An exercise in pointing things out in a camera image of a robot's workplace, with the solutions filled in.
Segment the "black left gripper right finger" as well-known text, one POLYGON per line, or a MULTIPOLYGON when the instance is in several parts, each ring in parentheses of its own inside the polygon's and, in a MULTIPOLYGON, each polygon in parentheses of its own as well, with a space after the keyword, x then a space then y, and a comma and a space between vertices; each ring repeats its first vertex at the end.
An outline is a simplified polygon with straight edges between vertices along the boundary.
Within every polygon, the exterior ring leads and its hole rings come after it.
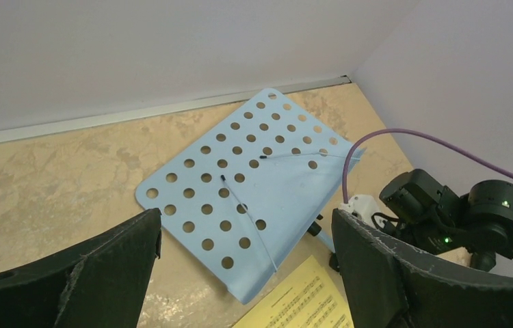
POLYGON ((444 260, 338 208, 331 227, 356 327, 513 327, 513 277, 444 260))

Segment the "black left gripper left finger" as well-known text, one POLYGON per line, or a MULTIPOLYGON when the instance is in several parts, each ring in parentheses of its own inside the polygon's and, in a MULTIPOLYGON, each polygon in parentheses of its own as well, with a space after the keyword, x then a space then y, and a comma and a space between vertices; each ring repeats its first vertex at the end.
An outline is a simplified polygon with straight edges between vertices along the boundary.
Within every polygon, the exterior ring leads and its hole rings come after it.
POLYGON ((160 257, 157 208, 0 272, 0 327, 135 327, 160 257))

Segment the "blue tripod music stand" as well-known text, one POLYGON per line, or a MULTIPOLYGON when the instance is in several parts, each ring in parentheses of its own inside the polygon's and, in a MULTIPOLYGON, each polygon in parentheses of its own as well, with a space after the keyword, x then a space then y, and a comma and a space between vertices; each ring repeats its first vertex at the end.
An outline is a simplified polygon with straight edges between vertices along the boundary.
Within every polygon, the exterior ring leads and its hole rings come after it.
POLYGON ((145 209, 249 303, 341 186, 351 143, 267 88, 135 190, 145 209))

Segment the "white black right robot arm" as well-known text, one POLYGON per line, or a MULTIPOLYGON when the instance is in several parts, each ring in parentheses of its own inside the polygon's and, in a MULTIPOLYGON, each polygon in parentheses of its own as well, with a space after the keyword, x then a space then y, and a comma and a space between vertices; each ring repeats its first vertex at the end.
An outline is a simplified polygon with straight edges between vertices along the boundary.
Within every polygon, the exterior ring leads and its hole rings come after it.
POLYGON ((422 169, 380 200, 392 215, 337 208, 332 234, 356 327, 513 327, 513 184, 485 180, 464 195, 422 169))

